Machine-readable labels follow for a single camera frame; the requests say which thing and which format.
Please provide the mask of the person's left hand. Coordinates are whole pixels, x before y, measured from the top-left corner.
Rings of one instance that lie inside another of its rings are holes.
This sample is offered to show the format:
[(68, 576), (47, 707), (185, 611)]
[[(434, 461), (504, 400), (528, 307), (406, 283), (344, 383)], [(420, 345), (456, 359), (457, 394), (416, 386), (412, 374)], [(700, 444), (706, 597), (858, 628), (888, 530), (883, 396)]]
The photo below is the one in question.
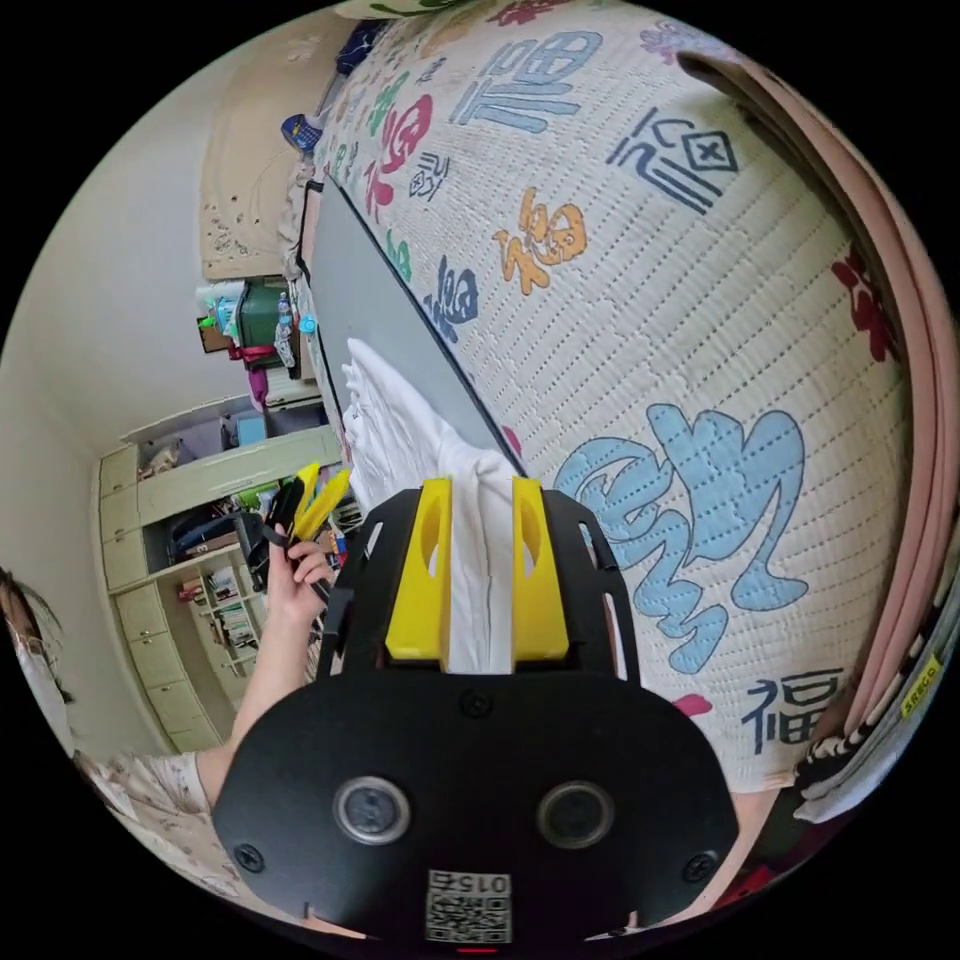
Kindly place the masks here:
[(268, 632), (306, 633), (326, 609), (335, 574), (313, 541), (271, 544), (267, 577)]

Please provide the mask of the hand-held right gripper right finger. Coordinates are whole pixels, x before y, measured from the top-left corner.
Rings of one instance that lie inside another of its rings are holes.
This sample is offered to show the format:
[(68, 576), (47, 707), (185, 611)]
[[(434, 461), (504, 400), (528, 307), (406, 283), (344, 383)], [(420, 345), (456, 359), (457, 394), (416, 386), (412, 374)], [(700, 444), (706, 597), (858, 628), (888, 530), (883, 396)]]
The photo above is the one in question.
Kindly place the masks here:
[(540, 483), (512, 486), (512, 659), (563, 661), (569, 640)]

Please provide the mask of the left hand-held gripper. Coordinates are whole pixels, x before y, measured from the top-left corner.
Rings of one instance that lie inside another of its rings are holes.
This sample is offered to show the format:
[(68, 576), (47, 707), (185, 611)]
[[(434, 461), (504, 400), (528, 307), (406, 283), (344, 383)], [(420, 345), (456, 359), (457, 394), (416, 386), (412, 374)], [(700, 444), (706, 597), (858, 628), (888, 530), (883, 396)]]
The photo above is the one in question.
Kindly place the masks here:
[(307, 465), (295, 479), (282, 483), (264, 517), (251, 512), (239, 515), (238, 542), (255, 593), (267, 590), (270, 545), (286, 548), (313, 540), (346, 496), (350, 470), (340, 470), (315, 494), (320, 470), (316, 463)]

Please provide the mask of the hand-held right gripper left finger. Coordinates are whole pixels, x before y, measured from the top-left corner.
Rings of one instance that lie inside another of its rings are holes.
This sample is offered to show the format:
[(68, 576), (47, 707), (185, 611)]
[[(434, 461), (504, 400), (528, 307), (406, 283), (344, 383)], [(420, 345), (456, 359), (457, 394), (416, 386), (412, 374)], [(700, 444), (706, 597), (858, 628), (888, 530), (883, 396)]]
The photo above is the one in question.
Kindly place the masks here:
[(452, 610), (452, 507), (449, 477), (426, 481), (412, 529), (386, 635), (393, 661), (446, 661)]

